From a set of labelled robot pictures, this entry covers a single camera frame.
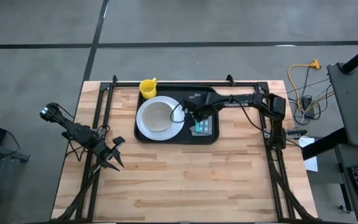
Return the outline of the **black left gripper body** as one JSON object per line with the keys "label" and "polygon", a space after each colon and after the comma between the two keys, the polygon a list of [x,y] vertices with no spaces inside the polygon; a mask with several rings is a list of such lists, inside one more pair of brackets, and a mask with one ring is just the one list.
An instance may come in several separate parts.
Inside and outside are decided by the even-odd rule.
{"label": "black left gripper body", "polygon": [[[114,146],[119,146],[119,148],[125,143],[125,139],[121,136],[113,139]],[[100,170],[100,166],[97,165],[97,159],[104,159],[106,161],[109,153],[111,152],[110,147],[106,145],[106,141],[99,139],[97,145],[91,148],[91,152],[96,156],[95,165],[91,166],[91,173],[97,173]]]}

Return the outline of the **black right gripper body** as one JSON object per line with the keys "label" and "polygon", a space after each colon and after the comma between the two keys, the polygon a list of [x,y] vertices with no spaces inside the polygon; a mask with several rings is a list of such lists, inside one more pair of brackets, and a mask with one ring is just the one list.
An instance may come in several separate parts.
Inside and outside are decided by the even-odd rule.
{"label": "black right gripper body", "polygon": [[213,115],[212,107],[207,105],[208,94],[193,95],[183,99],[183,109],[192,115],[193,119],[200,122]]}

